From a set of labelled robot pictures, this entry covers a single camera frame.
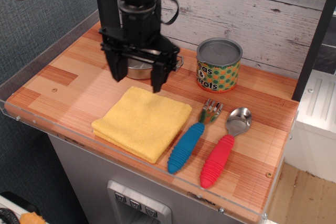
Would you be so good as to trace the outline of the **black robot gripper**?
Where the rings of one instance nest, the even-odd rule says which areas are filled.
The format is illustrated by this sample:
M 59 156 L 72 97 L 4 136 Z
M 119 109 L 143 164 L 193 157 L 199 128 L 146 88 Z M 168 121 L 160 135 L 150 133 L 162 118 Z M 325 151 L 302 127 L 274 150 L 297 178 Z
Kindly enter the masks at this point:
M 171 71 L 178 68 L 180 49 L 161 34 L 161 2 L 132 5 L 119 1 L 120 28 L 101 27 L 102 50 L 115 81 L 128 74 L 128 58 L 139 57 L 154 61 L 151 71 L 153 93 L 161 91 Z

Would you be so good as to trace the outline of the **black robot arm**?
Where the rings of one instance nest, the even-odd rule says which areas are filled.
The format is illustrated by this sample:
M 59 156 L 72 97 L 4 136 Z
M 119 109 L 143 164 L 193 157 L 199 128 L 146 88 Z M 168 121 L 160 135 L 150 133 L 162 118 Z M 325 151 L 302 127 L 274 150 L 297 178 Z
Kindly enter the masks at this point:
M 128 74 L 129 59 L 152 65 L 153 92 L 160 92 L 178 66 L 178 46 L 161 34 L 161 0 L 97 0 L 102 50 L 116 81 Z

